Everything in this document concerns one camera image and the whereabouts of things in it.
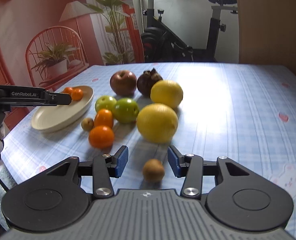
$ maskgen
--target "blue gripper pad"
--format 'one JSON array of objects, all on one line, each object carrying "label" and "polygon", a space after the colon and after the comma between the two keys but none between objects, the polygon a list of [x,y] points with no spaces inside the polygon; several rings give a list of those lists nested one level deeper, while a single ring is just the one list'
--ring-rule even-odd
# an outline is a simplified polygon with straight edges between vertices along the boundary
[{"label": "blue gripper pad", "polygon": [[181,167],[179,166],[178,158],[170,147],[168,147],[167,156],[168,156],[168,162],[170,164],[170,167],[171,167],[174,175],[177,178],[181,178],[182,177]]},{"label": "blue gripper pad", "polygon": [[117,158],[117,166],[115,167],[115,174],[116,174],[116,178],[121,177],[125,166],[128,162],[128,147],[125,147],[124,149],[122,149],[122,152],[120,153],[120,155]]}]

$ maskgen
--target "white wall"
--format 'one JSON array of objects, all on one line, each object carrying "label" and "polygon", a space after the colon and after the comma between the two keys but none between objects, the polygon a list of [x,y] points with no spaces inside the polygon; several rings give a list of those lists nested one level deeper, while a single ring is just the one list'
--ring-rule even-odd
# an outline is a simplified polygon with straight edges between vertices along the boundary
[{"label": "white wall", "polygon": [[[134,4],[139,25],[139,0],[134,0]],[[163,23],[189,46],[205,49],[212,5],[208,0],[155,0],[155,16],[157,9],[164,9]],[[227,29],[224,33],[219,32],[215,58],[218,62],[238,63],[238,15],[222,11],[220,19],[222,24],[227,25]]]}]

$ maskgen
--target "exercise bike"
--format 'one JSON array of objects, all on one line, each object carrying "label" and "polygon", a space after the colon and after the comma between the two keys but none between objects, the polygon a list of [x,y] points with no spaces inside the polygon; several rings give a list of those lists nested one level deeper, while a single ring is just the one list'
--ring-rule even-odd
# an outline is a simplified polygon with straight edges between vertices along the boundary
[{"label": "exercise bike", "polygon": [[158,9],[155,17],[154,0],[148,0],[148,7],[143,14],[147,16],[147,28],[141,34],[145,62],[216,62],[215,52],[219,31],[225,32],[226,25],[220,24],[221,10],[230,10],[237,14],[237,0],[209,0],[219,5],[212,6],[208,41],[206,49],[193,49],[183,42],[170,28],[162,22],[163,9]]}]

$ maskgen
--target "blue checkered tablecloth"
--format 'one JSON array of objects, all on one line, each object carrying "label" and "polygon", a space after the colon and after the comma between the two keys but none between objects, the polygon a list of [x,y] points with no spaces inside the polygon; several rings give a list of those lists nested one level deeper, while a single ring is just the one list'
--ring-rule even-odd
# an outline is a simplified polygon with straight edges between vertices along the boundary
[{"label": "blue checkered tablecloth", "polygon": [[[295,204],[286,229],[296,238],[296,77],[282,66],[154,63],[93,66],[65,86],[93,88],[94,100],[84,115],[93,118],[96,99],[115,96],[109,86],[113,73],[128,69],[139,77],[153,67],[164,79],[178,82],[184,91],[177,111],[178,130],[171,144],[182,154],[197,154],[205,160],[215,161],[226,155],[286,189]],[[151,103],[138,91],[134,99],[140,108]],[[42,134],[30,125],[34,113],[28,114],[4,140],[3,161],[17,183],[69,156],[87,161],[107,153],[91,148],[80,120],[58,132]],[[129,147],[122,177],[112,179],[115,190],[175,188],[179,192],[184,178],[175,178],[171,171],[166,158],[168,145],[146,142],[134,125],[116,122],[113,129],[111,153],[122,145]],[[164,163],[166,175],[160,184],[143,181],[142,167],[151,158]],[[204,178],[203,193],[214,186],[212,177]],[[82,188],[92,192],[91,177],[83,178]]]}]

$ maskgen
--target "kiwi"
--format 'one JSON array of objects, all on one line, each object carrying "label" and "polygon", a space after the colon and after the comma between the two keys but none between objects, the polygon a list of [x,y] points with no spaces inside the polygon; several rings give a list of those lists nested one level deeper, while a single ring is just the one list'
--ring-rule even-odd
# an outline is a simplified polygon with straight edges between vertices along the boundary
[{"label": "kiwi", "polygon": [[157,159],[148,160],[143,167],[144,180],[148,182],[159,182],[165,176],[162,162]]},{"label": "kiwi", "polygon": [[88,117],[81,121],[81,127],[85,131],[90,131],[94,127],[94,121]]}]

